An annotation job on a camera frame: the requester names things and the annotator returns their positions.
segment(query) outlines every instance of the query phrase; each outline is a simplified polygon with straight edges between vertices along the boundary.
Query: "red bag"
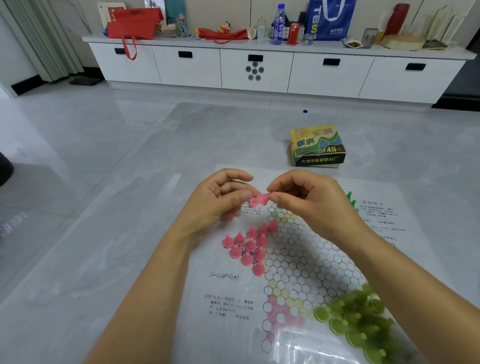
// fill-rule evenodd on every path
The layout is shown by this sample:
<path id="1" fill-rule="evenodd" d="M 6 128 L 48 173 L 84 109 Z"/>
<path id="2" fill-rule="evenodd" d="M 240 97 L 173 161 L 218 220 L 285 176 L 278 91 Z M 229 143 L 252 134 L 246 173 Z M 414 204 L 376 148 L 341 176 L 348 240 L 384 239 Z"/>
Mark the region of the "red bag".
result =
<path id="1" fill-rule="evenodd" d="M 135 39 L 153 39 L 156 25 L 163 20 L 162 11 L 155 8 L 118 9 L 113 12 L 114 22 L 107 23 L 109 38 L 121 38 L 125 54 L 134 61 L 137 58 Z M 135 55 L 130 57 L 125 38 L 131 38 L 135 47 Z"/>
<path id="2" fill-rule="evenodd" d="M 247 29 L 239 30 L 233 33 L 220 33 L 206 28 L 198 28 L 198 37 L 200 39 L 213 39 L 217 44 L 225 44 L 231 40 L 248 39 Z M 226 42 L 219 42 L 218 39 L 227 39 Z"/>

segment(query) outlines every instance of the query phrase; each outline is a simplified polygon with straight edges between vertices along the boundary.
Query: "hand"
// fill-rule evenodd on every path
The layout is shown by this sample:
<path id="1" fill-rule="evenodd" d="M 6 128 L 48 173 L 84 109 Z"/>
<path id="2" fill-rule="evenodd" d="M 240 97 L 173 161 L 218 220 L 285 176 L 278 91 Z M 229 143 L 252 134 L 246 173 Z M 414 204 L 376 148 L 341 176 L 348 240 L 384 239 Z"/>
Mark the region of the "hand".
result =
<path id="1" fill-rule="evenodd" d="M 359 231 L 370 230 L 350 204 L 338 182 L 307 170 L 290 170 L 267 187 L 279 208 L 301 216 L 310 228 L 346 247 Z"/>
<path id="2" fill-rule="evenodd" d="M 238 215 L 241 205 L 260 192 L 248 183 L 253 176 L 243 170 L 223 169 L 201 182 L 172 227 L 198 243 L 208 229 L 223 215 Z"/>

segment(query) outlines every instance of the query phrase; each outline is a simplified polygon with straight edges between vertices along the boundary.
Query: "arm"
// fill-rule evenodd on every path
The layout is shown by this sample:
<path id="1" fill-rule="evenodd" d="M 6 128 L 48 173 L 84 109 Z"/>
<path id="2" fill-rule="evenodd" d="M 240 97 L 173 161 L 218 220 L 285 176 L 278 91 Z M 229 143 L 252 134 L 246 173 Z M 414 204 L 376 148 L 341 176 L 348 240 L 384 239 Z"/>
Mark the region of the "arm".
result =
<path id="1" fill-rule="evenodd" d="M 84 364 L 168 363 L 190 253 L 225 213 L 259 192 L 241 170 L 221 170 L 195 189 Z"/>
<path id="2" fill-rule="evenodd" d="M 291 170 L 267 188 L 359 267 L 431 363 L 477 363 L 480 310 L 373 232 L 328 176 Z"/>

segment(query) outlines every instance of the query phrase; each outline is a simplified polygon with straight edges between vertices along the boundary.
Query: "yellow game box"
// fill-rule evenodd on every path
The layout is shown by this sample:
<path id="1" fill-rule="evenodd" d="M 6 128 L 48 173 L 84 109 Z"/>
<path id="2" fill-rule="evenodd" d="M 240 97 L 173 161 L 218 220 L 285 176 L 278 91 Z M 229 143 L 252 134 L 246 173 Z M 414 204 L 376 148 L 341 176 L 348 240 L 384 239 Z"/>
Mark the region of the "yellow game box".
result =
<path id="1" fill-rule="evenodd" d="M 338 168 L 345 160 L 347 152 L 335 125 L 293 129 L 290 136 L 290 150 L 296 167 Z"/>

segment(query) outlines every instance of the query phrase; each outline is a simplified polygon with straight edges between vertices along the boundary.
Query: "blue bottle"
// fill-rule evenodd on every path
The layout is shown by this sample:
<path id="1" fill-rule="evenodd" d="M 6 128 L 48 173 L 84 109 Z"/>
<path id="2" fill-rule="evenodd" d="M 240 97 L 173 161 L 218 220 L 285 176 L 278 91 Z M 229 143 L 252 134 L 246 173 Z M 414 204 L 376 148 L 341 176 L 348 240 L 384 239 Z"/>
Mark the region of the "blue bottle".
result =
<path id="1" fill-rule="evenodd" d="M 283 28 L 285 26 L 285 4 L 279 4 L 273 21 L 273 44 L 279 45 L 283 41 Z"/>

